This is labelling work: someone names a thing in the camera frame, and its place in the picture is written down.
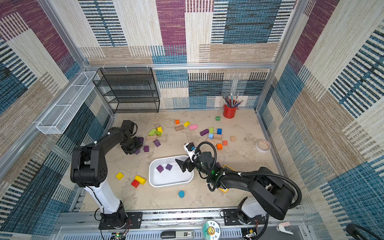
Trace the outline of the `purple wedge block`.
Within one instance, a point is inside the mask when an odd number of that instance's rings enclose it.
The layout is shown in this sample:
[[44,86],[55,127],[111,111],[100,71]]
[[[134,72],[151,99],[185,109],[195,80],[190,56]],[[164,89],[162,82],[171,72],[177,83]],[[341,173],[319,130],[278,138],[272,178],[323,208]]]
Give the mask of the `purple wedge block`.
[[154,140],[153,143],[155,144],[156,147],[159,147],[161,145],[159,140]]

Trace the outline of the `small purple cube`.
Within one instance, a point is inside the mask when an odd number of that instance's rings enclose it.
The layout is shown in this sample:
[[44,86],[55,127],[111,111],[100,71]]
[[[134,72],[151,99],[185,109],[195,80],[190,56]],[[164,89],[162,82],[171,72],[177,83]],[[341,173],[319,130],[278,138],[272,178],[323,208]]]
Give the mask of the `small purple cube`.
[[163,168],[163,166],[158,165],[157,166],[157,170],[158,170],[159,173],[162,173],[164,171],[164,168]]

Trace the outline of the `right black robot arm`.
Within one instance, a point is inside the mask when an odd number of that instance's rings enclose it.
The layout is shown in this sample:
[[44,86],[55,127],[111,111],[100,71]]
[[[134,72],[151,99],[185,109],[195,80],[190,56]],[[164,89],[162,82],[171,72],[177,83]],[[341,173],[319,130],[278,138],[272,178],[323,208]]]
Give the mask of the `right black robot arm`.
[[197,170],[206,175],[208,189],[238,189],[252,194],[264,213],[283,220],[288,210],[295,208],[302,201],[302,191],[289,178],[275,174],[266,167],[257,171],[237,172],[222,167],[217,162],[217,148],[210,142],[201,142],[195,146],[186,143],[184,149],[188,154],[186,160],[175,159],[176,164],[184,173]]

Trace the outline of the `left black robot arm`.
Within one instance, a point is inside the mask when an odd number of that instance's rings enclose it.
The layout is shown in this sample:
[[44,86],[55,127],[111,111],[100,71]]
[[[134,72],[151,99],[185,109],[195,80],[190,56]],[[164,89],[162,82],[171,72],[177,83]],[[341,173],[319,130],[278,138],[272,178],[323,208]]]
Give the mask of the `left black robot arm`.
[[143,146],[136,137],[137,130],[137,124],[124,120],[121,127],[109,129],[99,140],[73,149],[70,179],[90,193],[98,204],[100,230],[123,229],[131,224],[123,202],[115,196],[107,181],[105,155],[116,145],[120,145],[126,155],[135,154]]

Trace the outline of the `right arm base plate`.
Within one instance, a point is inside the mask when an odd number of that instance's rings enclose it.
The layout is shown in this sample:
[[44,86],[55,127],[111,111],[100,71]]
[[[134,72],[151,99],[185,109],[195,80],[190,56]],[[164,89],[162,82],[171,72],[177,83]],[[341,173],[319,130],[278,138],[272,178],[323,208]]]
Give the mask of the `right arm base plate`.
[[251,218],[237,209],[222,209],[219,214],[226,226],[256,225],[257,223],[264,225],[266,222],[266,216],[259,215]]

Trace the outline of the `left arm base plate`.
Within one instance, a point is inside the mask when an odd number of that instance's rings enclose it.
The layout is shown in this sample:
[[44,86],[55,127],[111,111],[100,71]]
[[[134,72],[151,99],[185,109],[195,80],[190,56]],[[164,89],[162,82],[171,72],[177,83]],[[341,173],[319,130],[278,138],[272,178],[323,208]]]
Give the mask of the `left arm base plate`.
[[128,212],[123,216],[115,214],[101,214],[102,219],[99,224],[99,230],[117,230],[117,229],[139,229],[141,227],[142,212]]

